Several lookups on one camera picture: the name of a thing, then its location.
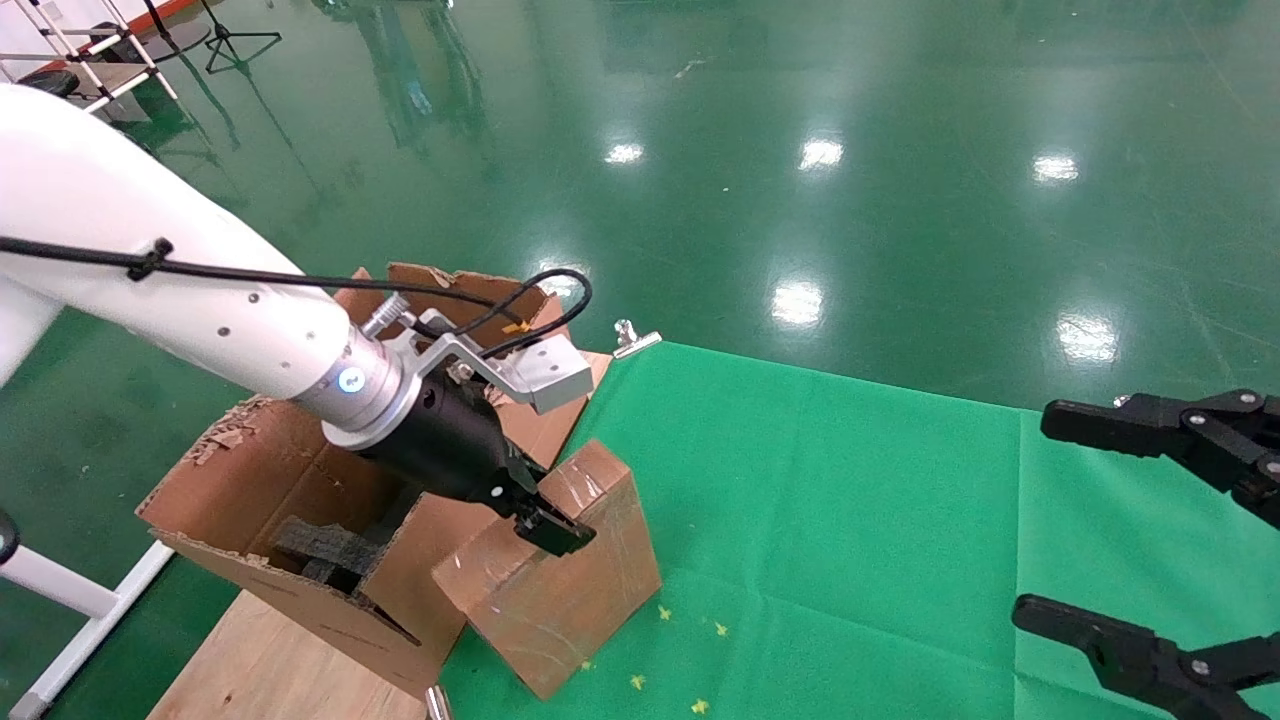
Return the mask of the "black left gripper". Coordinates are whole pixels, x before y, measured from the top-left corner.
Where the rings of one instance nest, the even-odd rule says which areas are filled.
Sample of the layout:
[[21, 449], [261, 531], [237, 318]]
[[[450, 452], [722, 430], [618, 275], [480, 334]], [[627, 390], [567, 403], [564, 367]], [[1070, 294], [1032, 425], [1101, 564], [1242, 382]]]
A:
[[543, 503], [543, 468], [506, 436], [475, 383], [426, 375], [404, 419], [360, 456], [429, 495], [515, 516], [515, 533], [549, 555], [575, 553], [596, 538], [594, 528]]

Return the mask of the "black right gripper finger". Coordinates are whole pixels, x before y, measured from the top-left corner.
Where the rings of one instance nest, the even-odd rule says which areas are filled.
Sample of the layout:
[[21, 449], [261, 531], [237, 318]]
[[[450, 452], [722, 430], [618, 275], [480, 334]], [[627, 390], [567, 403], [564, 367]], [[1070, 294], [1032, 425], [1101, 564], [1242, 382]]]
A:
[[1243, 692], [1279, 682], [1276, 634], [1184, 650], [1147, 626], [1020, 594], [1012, 624], [1080, 651], [1106, 691], [1174, 719], [1262, 719]]
[[1167, 457], [1271, 528], [1279, 527], [1279, 401], [1254, 389], [1197, 400], [1134, 393], [1105, 407], [1055, 400], [1041, 432], [1135, 457]]

